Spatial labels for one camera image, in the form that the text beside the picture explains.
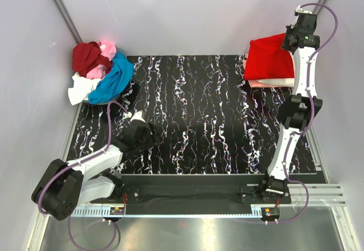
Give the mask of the bright red t shirt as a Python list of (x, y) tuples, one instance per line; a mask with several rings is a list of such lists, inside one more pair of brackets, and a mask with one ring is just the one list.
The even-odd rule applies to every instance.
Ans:
[(250, 41), (245, 80), (292, 79), (295, 69), (291, 54), (281, 48), (285, 33)]

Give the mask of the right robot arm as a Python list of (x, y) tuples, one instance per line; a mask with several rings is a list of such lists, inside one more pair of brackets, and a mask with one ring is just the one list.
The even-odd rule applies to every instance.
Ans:
[(315, 27), (287, 26), (282, 49), (293, 54), (295, 79), (293, 92), (279, 107), (279, 139), (274, 157), (264, 179), (257, 188), (257, 197), (274, 203), (289, 195), (289, 167), (299, 138), (311, 127), (322, 108), (315, 87), (315, 67), (320, 37)]

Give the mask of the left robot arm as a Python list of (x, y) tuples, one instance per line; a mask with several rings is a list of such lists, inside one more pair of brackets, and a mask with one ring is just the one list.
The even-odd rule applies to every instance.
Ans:
[(133, 120), (111, 145), (73, 161), (52, 161), (35, 187), (31, 200), (47, 214), (62, 221), (79, 205), (97, 199), (118, 199), (122, 181), (108, 170), (159, 143), (160, 134), (154, 124)]

